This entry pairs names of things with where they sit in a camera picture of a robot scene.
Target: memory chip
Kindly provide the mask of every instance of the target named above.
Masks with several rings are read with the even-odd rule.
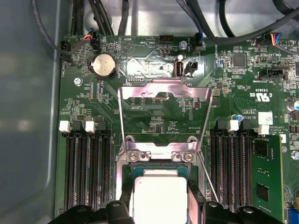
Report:
[[[246,67],[246,56],[245,55],[234,55],[233,56],[234,67]]]
[[[256,196],[260,199],[263,199],[264,201],[268,202],[269,201],[269,188],[257,184],[256,185]]]
[[[255,140],[254,149],[257,155],[268,156],[268,142]]]

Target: microchip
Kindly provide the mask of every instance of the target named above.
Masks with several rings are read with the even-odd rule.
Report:
[[[256,140],[254,142],[254,149],[257,155],[268,156],[268,144],[266,141]]]
[[[156,133],[161,133],[161,125],[156,125]]]
[[[214,98],[212,100],[212,106],[220,106],[220,99],[219,98]]]
[[[293,121],[298,121],[299,120],[299,112],[297,112],[297,111],[292,112],[291,113],[291,119]]]
[[[160,35],[159,44],[173,44],[173,35]]]
[[[234,55],[233,56],[234,67],[246,67],[246,56],[245,55]]]
[[[201,107],[200,101],[194,102],[194,108],[200,108],[200,107]]]
[[[99,121],[97,130],[106,131],[107,130],[107,122]]]
[[[82,129],[82,122],[74,120],[73,125],[72,125],[72,130],[73,131],[80,131]]]
[[[220,89],[218,89],[218,88],[213,89],[213,96],[219,97],[220,96]]]
[[[83,115],[77,115],[77,120],[84,120],[84,116]]]
[[[296,126],[290,125],[290,133],[296,133]]]
[[[295,70],[296,70],[296,76],[299,76],[299,63],[296,63]]]
[[[85,121],[92,121],[92,119],[93,119],[92,116],[86,116],[85,117]]]
[[[94,118],[93,118],[93,121],[94,121],[94,122],[103,121],[103,118],[102,118],[102,117],[94,117]]]
[[[259,197],[260,199],[263,199],[264,201],[269,201],[269,188],[257,184],[256,185],[256,196]]]
[[[226,129],[225,120],[217,120],[215,128],[218,130]]]

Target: white label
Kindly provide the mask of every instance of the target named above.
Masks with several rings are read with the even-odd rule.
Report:
[[[272,112],[259,112],[258,113],[258,124],[259,125],[273,125]]]

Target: cable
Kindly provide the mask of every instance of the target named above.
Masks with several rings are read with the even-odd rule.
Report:
[[[198,5],[197,0],[187,0],[187,3],[189,3],[190,7],[193,8],[193,11],[196,12],[195,16],[198,18],[199,23],[200,23],[204,33],[208,37],[208,39],[210,39],[212,42],[214,42],[218,45],[236,44],[236,43],[240,43],[240,42],[243,42],[246,40],[254,39],[254,38],[259,37],[265,33],[269,33],[271,31],[281,27],[282,25],[287,23],[289,20],[294,18],[296,15],[299,15],[299,7],[298,7],[294,11],[292,11],[291,13],[286,15],[285,17],[277,20],[275,23],[268,25],[262,29],[259,29],[255,32],[252,32],[250,34],[246,34],[246,35],[242,35],[242,36],[238,36],[238,37],[230,37],[230,38],[215,37],[215,35],[211,31],[204,15]]]
[[[71,11],[71,35],[76,35],[77,30],[76,30],[76,23],[77,23],[77,0],[73,0],[72,4],[72,11]]]
[[[120,22],[120,26],[118,28],[119,36],[124,36],[126,34],[128,18],[129,18],[129,8],[130,8],[129,0],[122,0],[121,22]]]
[[[228,37],[235,37],[234,33],[230,29],[228,25],[228,21],[226,20],[226,15],[225,15],[225,4],[227,0],[220,0],[219,1],[219,18],[220,18],[220,23],[221,26],[225,32],[225,34]]]
[[[102,20],[104,22],[104,26],[106,28],[106,31],[108,33],[108,35],[114,35],[113,29],[111,27],[107,12],[102,4],[101,0],[95,0],[95,4],[97,6],[98,12],[102,17]]]
[[[272,1],[275,7],[277,8],[277,10],[283,15],[288,15],[289,13],[294,11],[294,9],[291,6],[289,6],[289,4],[287,4],[284,0],[272,0]],[[299,16],[296,16],[293,19],[299,22]]]
[[[285,47],[279,45],[278,41],[279,41],[279,38],[281,36],[281,33],[278,33],[278,34],[277,33],[271,33],[270,36],[271,36],[271,42],[272,42],[273,47],[275,47],[279,50],[282,50],[286,53],[289,53],[291,55],[298,55],[299,56],[299,52],[289,50],[288,48],[285,48]]]
[[[202,34],[203,30],[200,26],[200,23],[199,23],[198,19],[196,18],[195,14],[193,13],[193,11],[186,4],[186,2],[184,0],[176,0],[176,1],[181,6],[181,8],[185,11],[185,13],[187,13],[187,15],[193,20],[193,22],[195,23],[196,28]]]
[[[95,4],[95,2],[93,0],[88,0],[89,1],[89,4],[93,10],[93,14],[94,14],[94,18],[99,26],[99,32],[102,34],[102,35],[107,35],[107,31],[105,29],[105,26],[104,26],[104,23],[103,23],[103,20],[101,18],[101,15],[98,11],[98,8]]]
[[[37,0],[31,0],[31,3],[32,3],[32,9],[33,9],[34,17],[35,17],[36,23],[38,25],[38,28],[39,28],[40,32],[42,33],[42,35],[44,36],[46,42],[52,48],[54,48],[60,54],[73,55],[82,47],[82,45],[84,44],[84,40],[80,41],[79,44],[70,51],[61,50],[58,46],[56,46],[55,43],[53,43],[53,41],[49,37],[45,27],[43,26],[43,22],[42,22],[42,19],[41,19],[41,16],[39,14],[38,7],[37,7]]]
[[[77,35],[83,34],[83,0],[74,0],[77,1]]]

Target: screw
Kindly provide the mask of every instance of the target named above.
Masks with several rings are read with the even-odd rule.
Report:
[[[129,159],[130,161],[135,162],[136,160],[138,160],[138,154],[135,152],[130,153]]]
[[[253,213],[253,210],[250,208],[244,208],[244,211],[249,214]]]
[[[215,203],[215,202],[210,202],[209,205],[210,205],[211,207],[213,207],[213,208],[216,208],[216,207],[217,207],[217,203]]]
[[[75,86],[81,86],[82,83],[83,83],[83,80],[81,78],[75,78],[74,79]]]
[[[186,50],[188,48],[188,43],[187,41],[181,41],[179,44],[178,44],[179,48],[181,48],[182,50]]]
[[[294,160],[299,160],[299,151],[294,151],[294,152],[292,153],[292,158],[293,158]]]
[[[191,162],[193,160],[193,155],[191,153],[186,153],[185,154],[185,160],[187,162]]]

